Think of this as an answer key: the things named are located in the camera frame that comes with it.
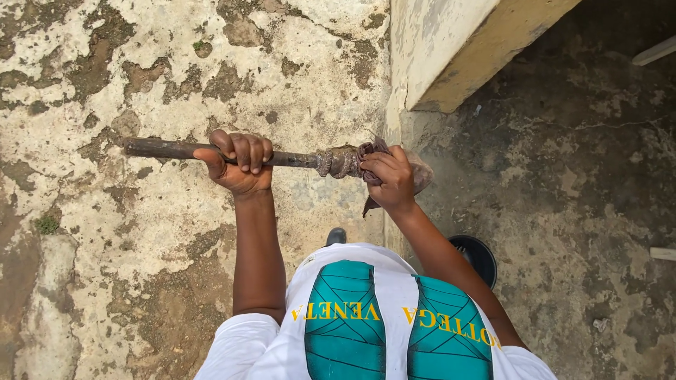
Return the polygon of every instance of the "hand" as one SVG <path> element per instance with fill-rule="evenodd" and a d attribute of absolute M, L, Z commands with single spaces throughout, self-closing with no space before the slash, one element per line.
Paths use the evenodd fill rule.
<path fill-rule="evenodd" d="M 368 185 L 368 193 L 390 216 L 405 214 L 413 210 L 413 169 L 406 153 L 399 145 L 389 147 L 387 153 L 371 153 L 364 158 L 360 167 L 370 170 L 382 180 L 379 186 Z"/>
<path fill-rule="evenodd" d="M 209 140 L 228 158 L 237 158 L 237 165 L 226 164 L 218 153 L 211 149 L 196 149 L 193 157 L 204 161 L 209 177 L 219 185 L 239 195 L 251 195 L 269 190 L 272 181 L 272 166 L 263 166 L 272 156 L 272 142 L 242 133 L 227 134 L 216 129 Z"/>

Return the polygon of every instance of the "dark floor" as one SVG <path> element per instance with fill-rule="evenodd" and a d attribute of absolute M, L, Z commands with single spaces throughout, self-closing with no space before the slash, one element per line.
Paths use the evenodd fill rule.
<path fill-rule="evenodd" d="M 676 53 L 631 64 L 675 34 L 674 0 L 583 0 L 404 139 L 437 173 L 418 200 L 493 249 L 496 294 L 561 379 L 676 378 L 676 262 L 648 254 L 676 247 Z"/>

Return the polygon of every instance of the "metal rod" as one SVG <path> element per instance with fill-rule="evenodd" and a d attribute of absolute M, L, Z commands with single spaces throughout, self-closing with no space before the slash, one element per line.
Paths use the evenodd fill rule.
<path fill-rule="evenodd" d="M 177 160 L 195 160 L 196 149 L 211 149 L 220 154 L 228 164 L 237 164 L 237 159 L 227 158 L 220 149 L 209 144 L 192 144 L 182 141 L 165 141 L 158 139 L 140 139 L 127 137 L 124 139 L 124 154 L 136 157 L 175 158 Z M 266 166 L 292 166 L 294 168 L 319 169 L 321 157 L 318 153 L 289 153 L 274 151 L 272 157 L 264 162 Z"/>

